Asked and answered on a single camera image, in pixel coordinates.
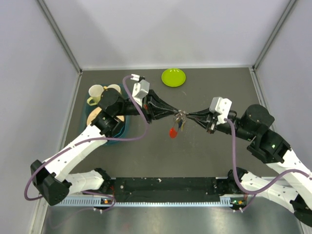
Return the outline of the red-handled metal key holder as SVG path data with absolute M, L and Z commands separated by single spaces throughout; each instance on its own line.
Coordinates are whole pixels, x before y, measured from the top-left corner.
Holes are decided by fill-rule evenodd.
M 174 115 L 173 125 L 172 125 L 172 128 L 169 130 L 170 138 L 176 138 L 178 133 L 182 131 L 181 129 L 178 129 L 178 123 L 180 121 L 186 123 L 187 121 L 186 115 L 187 115 L 187 112 L 183 110 L 179 110 L 178 113 Z

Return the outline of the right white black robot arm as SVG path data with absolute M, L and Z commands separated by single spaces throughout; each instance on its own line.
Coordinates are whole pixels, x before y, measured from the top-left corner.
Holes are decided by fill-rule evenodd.
M 225 100 L 222 104 L 211 104 L 209 109 L 186 115 L 211 134 L 220 131 L 232 135 L 233 177 L 227 181 L 229 190 L 264 197 L 311 226 L 312 172 L 299 160 L 290 144 L 270 129 L 274 117 L 259 104 L 249 106 L 241 118 L 230 116 L 230 112 L 230 102 Z M 247 150 L 278 176 L 266 183 L 251 172 L 239 175 L 235 149 L 237 138 L 250 141 Z

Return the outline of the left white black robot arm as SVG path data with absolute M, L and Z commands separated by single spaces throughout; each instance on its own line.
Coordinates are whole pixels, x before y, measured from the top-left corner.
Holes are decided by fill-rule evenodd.
M 160 99 L 153 90 L 141 88 L 135 88 L 124 98 L 118 90 L 108 87 L 101 93 L 97 105 L 100 112 L 78 137 L 53 157 L 31 164 L 32 183 L 51 206 L 61 203 L 70 194 L 109 191 L 111 182 L 102 169 L 80 174 L 71 171 L 98 147 L 111 141 L 123 141 L 120 134 L 125 123 L 120 116 L 140 115 L 148 124 L 178 113 L 178 109 Z

